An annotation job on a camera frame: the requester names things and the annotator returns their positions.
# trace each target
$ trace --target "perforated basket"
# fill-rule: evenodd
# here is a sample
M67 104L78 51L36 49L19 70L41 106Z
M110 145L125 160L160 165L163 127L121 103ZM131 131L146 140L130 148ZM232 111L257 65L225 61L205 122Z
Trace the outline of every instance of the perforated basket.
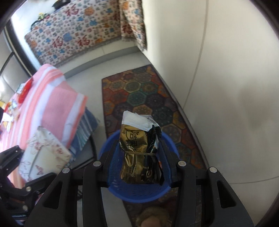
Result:
M106 143L103 145L99 157L105 152L109 151L113 141L118 140L120 132L116 131L111 135ZM162 133L162 140L166 142L169 150L175 152L178 155L175 144L172 142L170 137ZM114 194L116 197L132 203L145 203L150 202L155 199L160 198L165 193L170 190L168 180L166 179L164 184L160 186L159 184L150 184L150 185L137 185L137 184L127 184L120 178L120 171L122 168L124 152L121 150L120 146L117 145L111 164L109 168L109 177L108 183L110 184L109 191Z

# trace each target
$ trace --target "metal screw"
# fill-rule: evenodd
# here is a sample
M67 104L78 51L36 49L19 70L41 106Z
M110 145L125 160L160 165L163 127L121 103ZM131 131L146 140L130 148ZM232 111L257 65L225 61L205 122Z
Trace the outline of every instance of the metal screw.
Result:
M62 170L62 173L68 173L68 172L70 172L70 168L68 168L68 167L66 167Z
M210 167L209 171L214 173L214 172L217 172L217 169L215 167Z
M179 162L178 162L178 165L180 165L180 166L186 166L186 162L184 162L184 161L179 161Z
M22 209L23 209L24 211L28 211L28 206L24 205L24 206L22 207Z
M93 163L93 166L100 166L101 165L101 162L100 161L95 161L94 163Z

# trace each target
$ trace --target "hexagon pattern rug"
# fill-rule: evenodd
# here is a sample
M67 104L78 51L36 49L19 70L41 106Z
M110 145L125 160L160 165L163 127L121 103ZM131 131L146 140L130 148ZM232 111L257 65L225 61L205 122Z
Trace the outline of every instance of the hexagon pattern rug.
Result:
M118 73L102 79L103 107L107 137L121 128L125 110L138 114L151 115L163 132L175 143L180 159L194 167L205 169L200 151L190 133L176 102L172 99L162 80L151 65ZM161 206L169 210L170 223L177 190L172 189L162 198L145 203L124 202L133 226L136 217L149 206Z

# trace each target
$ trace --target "red object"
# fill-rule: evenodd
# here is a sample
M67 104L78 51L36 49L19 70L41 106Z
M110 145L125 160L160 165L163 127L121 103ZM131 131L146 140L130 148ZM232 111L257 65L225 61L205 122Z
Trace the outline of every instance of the red object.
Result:
M33 78L31 77L26 84L24 85L24 88L22 89L21 94L18 97L18 103L22 104L30 90L30 88L32 87L32 83L33 83Z

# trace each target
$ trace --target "gold foil package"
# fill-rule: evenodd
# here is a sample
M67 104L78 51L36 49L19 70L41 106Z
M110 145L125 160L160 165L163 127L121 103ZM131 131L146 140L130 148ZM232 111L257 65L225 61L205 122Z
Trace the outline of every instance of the gold foil package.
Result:
M130 184L162 184L162 169L156 157L161 128L149 115L125 111L120 130L120 147L125 152L121 179Z

